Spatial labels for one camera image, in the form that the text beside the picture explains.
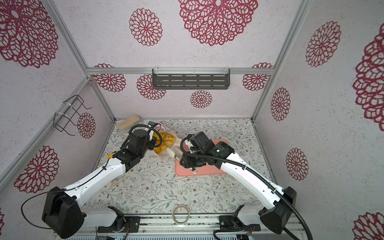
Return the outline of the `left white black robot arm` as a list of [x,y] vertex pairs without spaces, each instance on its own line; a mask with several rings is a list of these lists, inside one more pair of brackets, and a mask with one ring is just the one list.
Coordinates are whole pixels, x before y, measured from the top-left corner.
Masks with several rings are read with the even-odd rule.
[[98,210],[83,209],[83,205],[102,187],[137,165],[149,149],[161,143],[156,130],[145,125],[134,126],[121,149],[99,169],[81,180],[60,189],[55,187],[47,193],[42,220],[62,239],[67,239],[79,230],[107,228],[121,232],[126,227],[124,214],[113,206]]

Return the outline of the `white paper gift bag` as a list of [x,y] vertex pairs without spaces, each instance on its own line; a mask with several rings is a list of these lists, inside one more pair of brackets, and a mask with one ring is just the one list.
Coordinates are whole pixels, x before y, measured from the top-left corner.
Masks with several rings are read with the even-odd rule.
[[155,129],[160,133],[163,143],[159,147],[154,148],[154,152],[159,157],[168,155],[179,161],[183,155],[183,152],[180,149],[181,139],[173,130],[162,124],[157,124]]

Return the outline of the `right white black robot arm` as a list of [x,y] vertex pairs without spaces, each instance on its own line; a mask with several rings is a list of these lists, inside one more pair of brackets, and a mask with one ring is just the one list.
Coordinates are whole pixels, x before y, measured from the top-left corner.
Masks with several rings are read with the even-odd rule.
[[240,206],[231,222],[235,227],[243,228],[252,224],[263,224],[275,234],[284,232],[286,224],[293,214],[297,192],[283,188],[254,170],[226,142],[214,143],[203,132],[188,135],[184,140],[176,139],[167,153],[179,164],[191,171],[205,166],[213,166],[240,182],[262,204]]

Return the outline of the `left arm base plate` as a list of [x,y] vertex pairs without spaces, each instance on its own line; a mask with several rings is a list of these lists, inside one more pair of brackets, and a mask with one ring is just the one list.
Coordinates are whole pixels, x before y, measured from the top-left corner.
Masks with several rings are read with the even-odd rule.
[[118,217],[110,227],[98,227],[97,233],[137,233],[141,217]]

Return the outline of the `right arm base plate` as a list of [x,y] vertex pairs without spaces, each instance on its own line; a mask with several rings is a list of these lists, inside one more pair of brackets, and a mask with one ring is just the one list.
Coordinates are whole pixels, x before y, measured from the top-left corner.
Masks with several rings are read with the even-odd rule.
[[221,230],[231,230],[231,231],[256,231],[261,230],[259,224],[254,225],[245,225],[237,217],[221,215],[219,216],[219,224]]

